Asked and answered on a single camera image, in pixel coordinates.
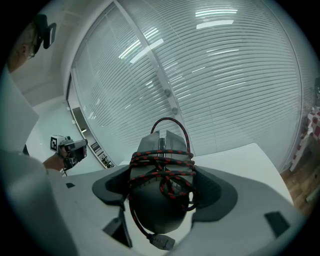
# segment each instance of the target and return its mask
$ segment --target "cable plug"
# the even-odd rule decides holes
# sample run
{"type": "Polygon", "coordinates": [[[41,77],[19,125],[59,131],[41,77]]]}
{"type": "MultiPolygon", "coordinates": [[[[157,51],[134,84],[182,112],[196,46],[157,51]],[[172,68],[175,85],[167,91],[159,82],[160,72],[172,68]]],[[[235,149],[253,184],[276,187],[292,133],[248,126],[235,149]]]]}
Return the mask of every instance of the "cable plug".
{"type": "Polygon", "coordinates": [[[166,250],[166,251],[171,251],[176,242],[176,240],[163,234],[153,234],[149,240],[150,240],[150,244],[154,245],[160,250],[166,250]]]}

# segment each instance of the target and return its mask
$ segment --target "white horizontal blinds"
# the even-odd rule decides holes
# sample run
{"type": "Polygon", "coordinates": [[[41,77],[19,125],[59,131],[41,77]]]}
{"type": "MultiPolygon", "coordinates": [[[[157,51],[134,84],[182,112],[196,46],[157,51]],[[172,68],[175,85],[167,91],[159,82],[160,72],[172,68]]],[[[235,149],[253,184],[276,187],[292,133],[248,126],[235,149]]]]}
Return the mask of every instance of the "white horizontal blinds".
{"type": "Polygon", "coordinates": [[[153,51],[196,155],[256,142],[278,166],[300,104],[294,59],[277,21],[247,0],[124,3],[142,32],[159,30],[149,43],[163,39],[153,51]]]}
{"type": "MultiPolygon", "coordinates": [[[[172,111],[146,52],[118,8],[99,21],[86,46],[87,53],[84,48],[76,66],[78,80],[90,77],[79,81],[78,88],[86,118],[103,149],[119,165],[131,159],[158,119],[173,117],[172,111]]],[[[161,122],[157,129],[162,129],[161,136],[165,130],[179,131],[172,122],[161,122]]]]}

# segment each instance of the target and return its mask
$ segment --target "white table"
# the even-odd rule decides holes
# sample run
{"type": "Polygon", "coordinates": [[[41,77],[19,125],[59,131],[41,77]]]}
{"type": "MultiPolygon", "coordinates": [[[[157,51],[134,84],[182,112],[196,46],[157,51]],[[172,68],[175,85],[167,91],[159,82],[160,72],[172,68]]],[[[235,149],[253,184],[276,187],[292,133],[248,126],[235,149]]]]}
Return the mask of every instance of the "white table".
{"type": "Polygon", "coordinates": [[[196,156],[193,160],[199,167],[217,169],[264,183],[294,204],[279,172],[255,143],[220,153],[196,156]]]}

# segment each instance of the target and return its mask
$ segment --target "cable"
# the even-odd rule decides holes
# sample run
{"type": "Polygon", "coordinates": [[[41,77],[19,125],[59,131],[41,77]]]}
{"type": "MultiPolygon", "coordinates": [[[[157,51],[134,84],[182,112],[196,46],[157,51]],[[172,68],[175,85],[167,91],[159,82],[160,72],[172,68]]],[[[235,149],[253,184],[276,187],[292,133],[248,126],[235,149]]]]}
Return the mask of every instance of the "cable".
{"type": "MultiPolygon", "coordinates": [[[[186,129],[183,127],[183,125],[174,118],[164,117],[164,118],[159,119],[157,122],[155,122],[155,124],[153,125],[153,127],[151,129],[150,134],[152,134],[154,132],[157,124],[159,124],[161,121],[164,121],[164,120],[173,121],[178,126],[180,126],[180,128],[182,129],[184,136],[185,136],[187,151],[165,149],[165,150],[150,150],[150,151],[145,151],[145,152],[134,152],[132,155],[132,158],[131,158],[130,165],[129,165],[130,171],[132,168],[141,167],[141,166],[155,166],[156,169],[158,170],[155,172],[149,172],[144,175],[133,177],[131,180],[128,181],[128,184],[129,184],[129,207],[130,207],[130,212],[131,212],[132,218],[133,218],[135,224],[137,225],[137,227],[146,236],[146,238],[150,240],[150,242],[152,241],[152,239],[154,239],[155,234],[150,234],[145,231],[145,229],[142,227],[142,225],[138,221],[138,218],[137,218],[135,210],[134,210],[134,204],[133,204],[134,183],[140,182],[140,181],[147,182],[154,177],[162,178],[160,181],[159,189],[165,197],[167,197],[171,200],[177,200],[177,198],[180,198],[180,197],[189,197],[190,192],[193,193],[193,198],[195,198],[195,195],[197,194],[197,191],[194,188],[194,186],[191,183],[189,183],[186,179],[180,177],[180,176],[195,176],[196,175],[196,173],[194,172],[195,161],[191,160],[194,157],[194,154],[192,154],[190,152],[189,137],[188,137],[186,129]],[[189,160],[188,161],[179,161],[179,160],[176,160],[173,158],[168,158],[168,157],[153,156],[154,154],[187,155],[189,157],[189,160]],[[189,167],[192,169],[192,171],[181,171],[181,170],[171,171],[166,167],[167,164],[189,167]],[[174,190],[170,180],[175,180],[176,183],[181,185],[188,192],[175,193],[175,190],[174,190]]],[[[181,209],[183,211],[188,212],[188,211],[192,211],[196,207],[196,204],[193,203],[193,205],[190,207],[185,207],[183,204],[179,204],[179,206],[181,207],[181,209]]]]}

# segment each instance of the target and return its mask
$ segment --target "wooden floor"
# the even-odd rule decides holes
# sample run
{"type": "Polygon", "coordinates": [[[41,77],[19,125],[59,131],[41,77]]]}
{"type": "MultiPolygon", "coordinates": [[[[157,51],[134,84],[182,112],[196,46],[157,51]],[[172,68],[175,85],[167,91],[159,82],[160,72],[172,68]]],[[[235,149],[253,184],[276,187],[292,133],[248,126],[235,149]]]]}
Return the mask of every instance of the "wooden floor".
{"type": "Polygon", "coordinates": [[[300,159],[293,172],[286,170],[281,173],[281,177],[290,192],[294,206],[309,216],[317,200],[307,202],[306,198],[320,186],[319,156],[307,153],[300,159]]]}

